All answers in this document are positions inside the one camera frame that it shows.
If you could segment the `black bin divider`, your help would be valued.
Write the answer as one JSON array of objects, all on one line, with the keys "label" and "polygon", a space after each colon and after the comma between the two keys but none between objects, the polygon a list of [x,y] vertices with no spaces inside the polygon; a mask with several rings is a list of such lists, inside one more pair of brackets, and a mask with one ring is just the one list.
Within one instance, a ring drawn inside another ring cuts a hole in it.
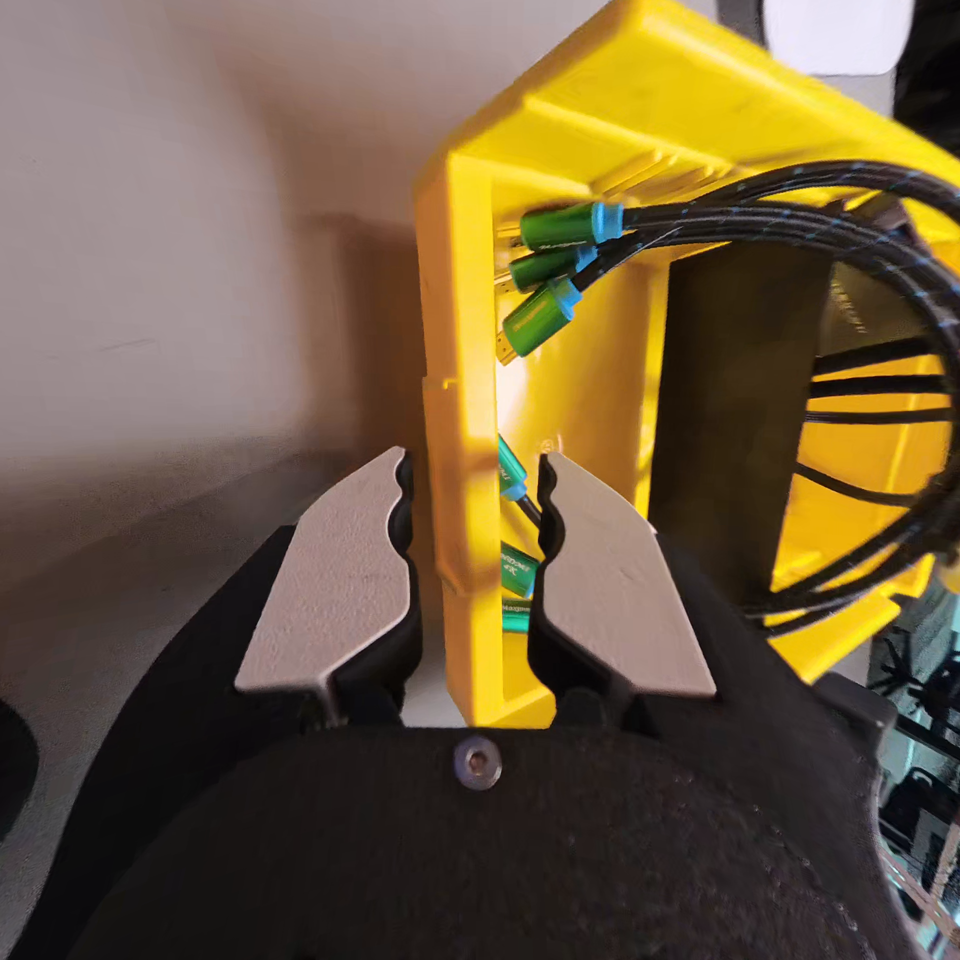
[{"label": "black bin divider", "polygon": [[669,269],[649,519],[738,607],[772,585],[833,270],[774,243]]}]

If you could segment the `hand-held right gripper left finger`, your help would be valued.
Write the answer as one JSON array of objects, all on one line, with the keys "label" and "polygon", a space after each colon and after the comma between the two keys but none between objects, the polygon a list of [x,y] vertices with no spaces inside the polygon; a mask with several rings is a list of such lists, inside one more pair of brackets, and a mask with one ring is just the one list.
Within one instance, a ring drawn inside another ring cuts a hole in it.
[{"label": "hand-held right gripper left finger", "polygon": [[410,452],[393,446],[301,515],[234,687],[346,706],[379,688],[400,706],[423,654]]}]

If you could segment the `yellow plastic bin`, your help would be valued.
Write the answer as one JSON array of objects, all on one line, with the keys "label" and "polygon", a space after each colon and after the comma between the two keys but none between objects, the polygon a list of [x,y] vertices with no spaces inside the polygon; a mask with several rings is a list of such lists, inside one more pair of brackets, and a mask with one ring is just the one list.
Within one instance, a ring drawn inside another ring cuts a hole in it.
[{"label": "yellow plastic bin", "polygon": [[816,356],[769,592],[805,681],[958,540],[958,159],[675,2],[612,2],[453,133],[415,192],[446,676],[466,722],[545,728],[501,627],[544,554],[499,492],[558,452],[649,518],[669,269],[729,244],[887,284],[915,338]]}]

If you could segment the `grey hdmi switch box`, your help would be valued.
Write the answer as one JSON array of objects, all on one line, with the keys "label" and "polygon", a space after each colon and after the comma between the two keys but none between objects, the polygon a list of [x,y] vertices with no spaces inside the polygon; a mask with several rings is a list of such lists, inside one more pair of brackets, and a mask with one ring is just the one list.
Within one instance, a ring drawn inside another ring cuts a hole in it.
[{"label": "grey hdmi switch box", "polygon": [[817,356],[919,337],[924,326],[894,289],[846,264],[833,267]]}]

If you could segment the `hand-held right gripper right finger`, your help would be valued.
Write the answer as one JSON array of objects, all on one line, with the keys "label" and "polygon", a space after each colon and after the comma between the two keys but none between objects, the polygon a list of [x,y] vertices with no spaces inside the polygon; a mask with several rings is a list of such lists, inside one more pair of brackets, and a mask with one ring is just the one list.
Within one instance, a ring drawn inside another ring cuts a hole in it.
[{"label": "hand-held right gripper right finger", "polygon": [[541,455],[537,494],[544,557],[527,660],[557,703],[575,689],[607,704],[643,694],[713,699],[714,677],[649,521],[559,452]]}]

